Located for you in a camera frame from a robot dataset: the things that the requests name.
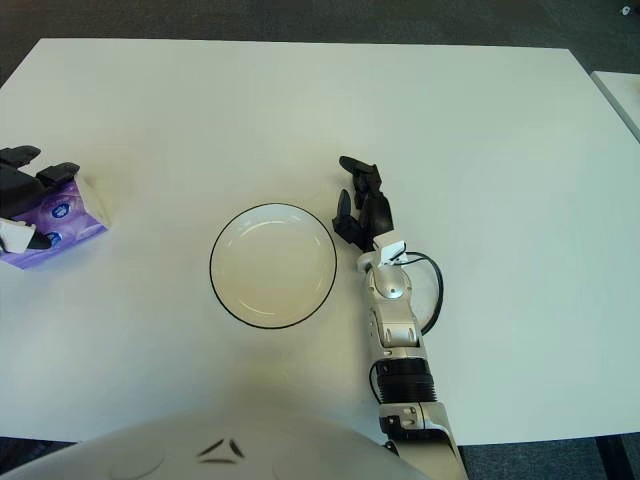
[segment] black rim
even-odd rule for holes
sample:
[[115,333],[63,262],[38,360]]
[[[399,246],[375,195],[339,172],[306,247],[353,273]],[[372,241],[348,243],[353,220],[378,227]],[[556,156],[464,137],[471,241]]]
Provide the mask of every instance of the black rim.
[[[322,301],[320,302],[320,304],[306,317],[301,318],[300,320],[290,323],[288,325],[282,325],[282,326],[278,326],[278,327],[265,327],[262,325],[254,325],[253,323],[249,323],[246,320],[243,320],[242,318],[238,317],[235,313],[233,313],[231,310],[229,310],[227,308],[227,306],[224,304],[224,302],[222,301],[222,299],[220,298],[220,295],[218,295],[218,292],[216,290],[216,285],[213,282],[213,275],[211,274],[211,267],[213,266],[213,252],[216,249],[216,245],[218,244],[218,240],[220,240],[220,237],[222,236],[222,234],[224,233],[224,231],[227,229],[227,227],[229,225],[231,225],[231,223],[233,223],[233,221],[238,218],[241,215],[244,215],[245,213],[251,211],[251,210],[255,210],[256,208],[260,208],[260,207],[266,207],[268,205],[284,205],[287,207],[292,207],[292,208],[297,208],[298,210],[303,211],[304,213],[311,215],[320,225],[322,225],[322,228],[324,229],[325,232],[327,232],[327,236],[329,237],[329,240],[331,241],[331,248],[333,249],[333,278],[331,279],[331,285],[329,285],[329,290],[327,290],[327,294],[324,296],[324,298],[322,299]],[[290,203],[278,203],[278,202],[273,202],[273,203],[262,203],[260,205],[255,205],[251,208],[247,208],[246,210],[243,210],[242,212],[240,212],[239,214],[237,214],[235,217],[233,217],[231,220],[229,220],[227,222],[227,224],[222,228],[222,230],[220,230],[220,233],[218,234],[218,236],[216,237],[216,241],[213,242],[213,247],[211,248],[211,254],[209,255],[209,280],[211,281],[211,288],[213,289],[213,293],[215,294],[216,298],[218,299],[218,302],[220,302],[220,305],[222,305],[222,307],[236,320],[241,321],[242,323],[244,323],[245,325],[249,325],[250,327],[253,328],[261,328],[263,330],[282,330],[283,328],[289,328],[289,327],[293,327],[294,325],[298,325],[302,322],[304,322],[307,318],[311,317],[314,313],[316,313],[320,307],[322,307],[322,305],[324,305],[324,302],[327,301],[327,298],[329,298],[329,294],[331,293],[331,290],[333,290],[333,284],[336,281],[336,273],[338,271],[338,255],[336,253],[336,244],[333,242],[333,237],[331,237],[331,233],[329,233],[329,230],[327,230],[327,227],[324,226],[324,223],[322,223],[320,221],[320,219],[318,217],[316,217],[313,213],[308,212],[307,210],[305,210],[304,208],[298,207],[297,205],[291,205]]]

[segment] white bowl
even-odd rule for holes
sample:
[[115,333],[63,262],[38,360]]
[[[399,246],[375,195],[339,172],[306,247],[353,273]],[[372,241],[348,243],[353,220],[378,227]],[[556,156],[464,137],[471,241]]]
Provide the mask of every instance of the white bowl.
[[220,303],[238,320],[284,328],[324,303],[336,276],[336,249],[324,225],[281,203],[242,212],[222,230],[209,271]]

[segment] purple tissue box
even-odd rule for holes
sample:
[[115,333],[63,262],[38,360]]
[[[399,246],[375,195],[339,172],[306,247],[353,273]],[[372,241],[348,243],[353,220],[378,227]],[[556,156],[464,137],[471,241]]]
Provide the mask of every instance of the purple tissue box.
[[49,237],[52,244],[48,250],[27,250],[24,253],[0,255],[0,260],[22,269],[38,265],[85,240],[100,235],[109,226],[97,197],[79,176],[57,192],[43,198],[37,207],[13,219],[35,225],[39,232]]

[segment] gray carpet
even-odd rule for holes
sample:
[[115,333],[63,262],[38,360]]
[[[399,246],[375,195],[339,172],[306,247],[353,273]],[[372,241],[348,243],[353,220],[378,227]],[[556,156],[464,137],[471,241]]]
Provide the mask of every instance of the gray carpet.
[[[629,2],[0,0],[0,85],[42,37],[560,47],[588,72],[640,73],[640,14],[619,13]],[[623,436],[623,443],[640,479],[640,434]],[[0,438],[0,472],[65,446]],[[463,451],[472,480],[607,478],[594,439]]]

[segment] black cable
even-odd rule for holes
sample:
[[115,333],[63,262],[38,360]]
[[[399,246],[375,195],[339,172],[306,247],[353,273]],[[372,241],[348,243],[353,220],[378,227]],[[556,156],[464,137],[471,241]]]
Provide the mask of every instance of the black cable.
[[422,333],[422,335],[426,335],[429,332],[429,330],[431,330],[433,326],[436,324],[436,322],[438,321],[438,317],[440,316],[440,310],[442,310],[442,301],[444,300],[444,280],[442,278],[442,272],[440,271],[440,267],[438,266],[438,264],[428,255],[425,255],[424,253],[420,253],[420,252],[405,252],[405,253],[409,256],[419,257],[419,258],[416,258],[415,260],[410,260],[408,262],[394,263],[394,265],[411,265],[412,263],[427,260],[433,267],[433,270],[436,273],[436,279],[438,280],[438,300],[436,301],[436,306],[433,309],[433,313],[431,314],[431,318],[429,319],[429,321],[425,324],[424,327],[420,329],[420,333]]
[[406,251],[407,251],[407,243],[405,242],[404,247],[402,247],[402,251],[400,253],[398,253],[397,255],[394,255],[393,257],[391,257],[389,260],[393,262],[394,260],[399,258],[400,255],[402,255]]
[[376,392],[376,389],[373,387],[373,381],[371,380],[371,373],[373,373],[373,369],[376,368],[377,364],[378,362],[374,362],[373,365],[371,365],[371,368],[369,369],[369,387],[371,387],[371,393],[373,393],[373,396],[376,397],[376,401],[378,403],[382,403],[380,401],[380,397],[378,396],[378,392]]

